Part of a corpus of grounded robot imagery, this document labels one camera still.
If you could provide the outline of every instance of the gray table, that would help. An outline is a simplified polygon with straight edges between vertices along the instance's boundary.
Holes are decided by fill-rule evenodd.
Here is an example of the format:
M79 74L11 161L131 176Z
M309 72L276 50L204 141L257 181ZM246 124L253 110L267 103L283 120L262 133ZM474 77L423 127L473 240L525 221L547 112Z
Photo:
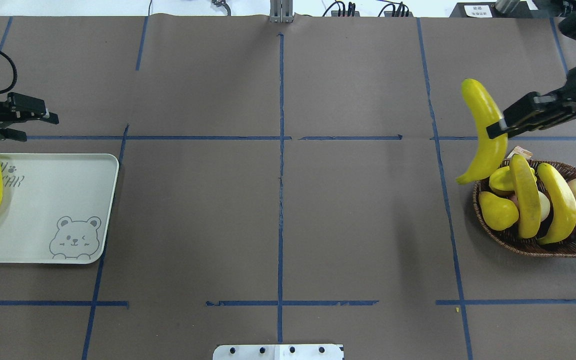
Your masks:
M576 259L498 246L454 181L476 149L461 80L502 109L562 86L576 43L553 25L0 18L14 91L61 119L0 153L121 162L101 260L0 264L0 359L576 359ZM509 143L576 166L576 121Z

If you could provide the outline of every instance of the white tray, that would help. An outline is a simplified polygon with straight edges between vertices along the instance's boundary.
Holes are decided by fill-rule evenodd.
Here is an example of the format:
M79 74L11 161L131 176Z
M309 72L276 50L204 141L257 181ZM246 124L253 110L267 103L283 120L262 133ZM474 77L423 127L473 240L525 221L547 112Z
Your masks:
M119 172L114 155L0 153L0 163L0 263L99 259Z

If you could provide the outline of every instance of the paper tag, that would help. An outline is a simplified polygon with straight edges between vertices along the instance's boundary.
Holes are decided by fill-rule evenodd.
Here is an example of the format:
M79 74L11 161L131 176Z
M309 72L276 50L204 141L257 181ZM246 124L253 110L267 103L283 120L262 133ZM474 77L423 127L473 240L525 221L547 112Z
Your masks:
M515 154L519 154L522 157L526 158L526 160L530 160L530 158L533 157L533 153L526 150L525 148L521 147L521 146L515 146L514 149L512 151L510 151L510 153L508 153L508 156L506 156L506 159L510 159L513 157L513 155Z
M492 12L488 5L464 5L466 16L470 18L492 18Z

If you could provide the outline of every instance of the fruit basket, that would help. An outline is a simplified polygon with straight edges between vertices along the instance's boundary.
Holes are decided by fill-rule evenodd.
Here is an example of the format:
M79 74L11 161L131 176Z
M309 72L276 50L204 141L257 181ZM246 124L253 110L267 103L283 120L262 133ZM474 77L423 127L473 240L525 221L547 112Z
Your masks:
M503 160L500 167L508 166L510 163L509 159ZM537 166L541 163L548 163L555 167L563 178L569 182L570 180L576 179L576 167L563 162L557 161L545 161L545 160L528 160L530 167L537 170ZM537 181L537 187L540 192L544 192L544 185L541 180ZM491 191L489 186L489 180L485 178L484 180L475 181L473 191L472 191L472 203L474 206L475 214L477 219L483 229L486 231L490 237L499 243L499 245L504 248L521 255L534 256L540 258L576 258L576 241L563 241L562 243L548 244L546 246L541 246L537 244L537 237L531 237L530 239L521 239L517 234L517 226L511 226L503 231L497 231L490 228L483 219L482 209L478 201L480 192Z

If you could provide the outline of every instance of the tray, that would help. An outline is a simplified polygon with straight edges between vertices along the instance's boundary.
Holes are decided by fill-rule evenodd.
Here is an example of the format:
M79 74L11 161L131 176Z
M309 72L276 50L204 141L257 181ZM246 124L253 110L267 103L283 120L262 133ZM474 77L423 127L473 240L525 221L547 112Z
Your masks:
M114 155L0 153L0 164L0 263L99 259L119 173Z

